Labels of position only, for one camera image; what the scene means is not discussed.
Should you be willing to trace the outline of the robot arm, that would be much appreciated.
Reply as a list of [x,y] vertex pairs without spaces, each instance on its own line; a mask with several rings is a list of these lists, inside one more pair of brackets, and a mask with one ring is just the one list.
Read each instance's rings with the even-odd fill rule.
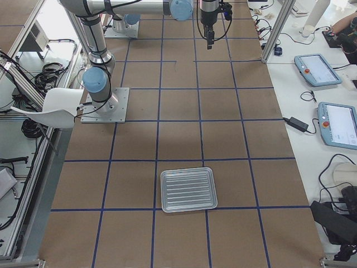
[[112,17],[112,29],[115,32],[123,33],[140,20],[140,14],[114,15]]
[[91,97],[91,110],[83,116],[94,115],[90,122],[123,122],[126,116],[127,88],[112,86],[112,72],[115,60],[107,48],[100,15],[105,13],[123,18],[133,15],[136,20],[141,15],[162,14],[177,21],[185,21],[196,12],[197,27],[201,37],[206,40],[207,48],[218,41],[215,37],[214,24],[222,13],[225,19],[232,21],[232,6],[224,1],[61,1],[68,13],[80,20],[85,42],[89,47],[88,57],[91,68],[85,71],[82,81]]

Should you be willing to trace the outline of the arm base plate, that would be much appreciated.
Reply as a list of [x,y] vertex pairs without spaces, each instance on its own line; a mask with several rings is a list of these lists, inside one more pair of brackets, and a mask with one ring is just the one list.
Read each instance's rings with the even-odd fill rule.
[[106,29],[104,37],[106,39],[137,39],[139,21],[134,25],[129,25],[125,21],[113,20]]
[[102,104],[93,102],[85,106],[81,123],[124,123],[126,121],[129,88],[115,88],[111,98]]

